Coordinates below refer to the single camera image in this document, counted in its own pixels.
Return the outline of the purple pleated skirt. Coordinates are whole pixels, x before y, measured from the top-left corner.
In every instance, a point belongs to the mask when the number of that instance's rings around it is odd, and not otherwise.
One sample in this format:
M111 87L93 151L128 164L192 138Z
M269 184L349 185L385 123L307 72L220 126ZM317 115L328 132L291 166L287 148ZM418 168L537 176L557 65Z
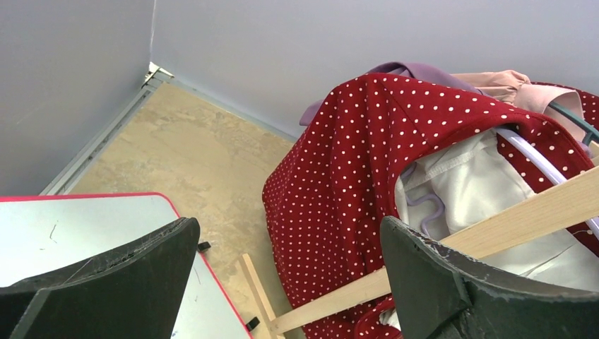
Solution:
M488 94L485 94L483 91L477 89L474 85L462 81L456 76L452 76L451 74L429 64L391 61L375 66L374 68L364 72L364 75L371 73L387 73L407 78L414 78L419 81L444 85L450 88L458 88L475 94L481 94L490 97Z

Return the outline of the red polka dot skirt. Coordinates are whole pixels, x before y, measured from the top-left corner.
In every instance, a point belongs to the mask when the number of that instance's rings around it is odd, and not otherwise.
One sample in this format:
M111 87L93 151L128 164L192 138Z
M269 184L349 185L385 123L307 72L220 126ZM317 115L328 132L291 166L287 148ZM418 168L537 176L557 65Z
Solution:
M582 119L597 129L598 99L575 91ZM582 142L544 114L414 78L371 73L334 88L263 188L275 267L292 310L386 268L381 221L401 220L395 184L410 163L497 128L516 132L552 160ZM565 179L596 168L593 159L574 165ZM442 244L449 236L426 237ZM598 233L587 222L474 259L598 293ZM392 292L299 328L308 338L404 338Z

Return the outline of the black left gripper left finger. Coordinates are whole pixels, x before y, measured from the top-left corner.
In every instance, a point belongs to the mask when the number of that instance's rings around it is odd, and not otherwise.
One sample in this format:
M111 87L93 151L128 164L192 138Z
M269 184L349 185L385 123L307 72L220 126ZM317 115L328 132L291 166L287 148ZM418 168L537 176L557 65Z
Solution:
M1 289L2 338L169 338L201 228L177 219Z

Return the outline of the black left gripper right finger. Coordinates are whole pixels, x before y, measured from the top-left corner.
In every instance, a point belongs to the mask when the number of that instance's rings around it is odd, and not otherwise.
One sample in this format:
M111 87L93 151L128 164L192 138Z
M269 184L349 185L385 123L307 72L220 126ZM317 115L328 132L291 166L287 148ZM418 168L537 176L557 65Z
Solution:
M489 266L381 221L381 250L404 338L597 338L598 293Z

